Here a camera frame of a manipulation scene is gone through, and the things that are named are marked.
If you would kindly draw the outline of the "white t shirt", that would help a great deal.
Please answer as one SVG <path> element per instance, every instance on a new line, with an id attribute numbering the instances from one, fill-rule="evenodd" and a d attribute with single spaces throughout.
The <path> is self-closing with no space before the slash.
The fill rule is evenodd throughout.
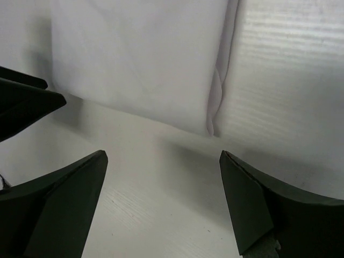
<path id="1" fill-rule="evenodd" d="M 237 1 L 52 1 L 57 88 L 214 134 Z"/>

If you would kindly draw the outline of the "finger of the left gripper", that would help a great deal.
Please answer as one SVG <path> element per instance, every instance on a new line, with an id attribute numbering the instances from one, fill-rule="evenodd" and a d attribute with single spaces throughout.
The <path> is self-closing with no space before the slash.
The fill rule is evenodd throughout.
<path id="1" fill-rule="evenodd" d="M 29 85 L 29 86 L 36 87 L 39 89 L 48 88 L 47 82 L 41 78 L 24 74 L 24 73 L 21 73 L 12 69 L 8 69 L 5 67 L 0 67 L 0 75 L 1 75 L 1 78 L 12 81 L 12 82 Z"/>
<path id="2" fill-rule="evenodd" d="M 1 141 L 20 133 L 66 103 L 57 92 L 1 79 Z"/>

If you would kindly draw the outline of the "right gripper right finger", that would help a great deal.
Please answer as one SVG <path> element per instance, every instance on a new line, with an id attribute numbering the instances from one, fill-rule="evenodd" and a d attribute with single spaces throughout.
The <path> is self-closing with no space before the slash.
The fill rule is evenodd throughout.
<path id="1" fill-rule="evenodd" d="M 302 190 L 223 151 L 233 232 L 242 257 L 343 257 L 343 201 Z"/>

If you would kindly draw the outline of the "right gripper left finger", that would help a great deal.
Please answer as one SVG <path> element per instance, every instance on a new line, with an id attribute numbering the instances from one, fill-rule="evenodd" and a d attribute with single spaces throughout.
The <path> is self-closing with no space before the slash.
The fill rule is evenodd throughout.
<path id="1" fill-rule="evenodd" d="M 1 257 L 81 257 L 105 179 L 98 150 L 1 190 Z"/>

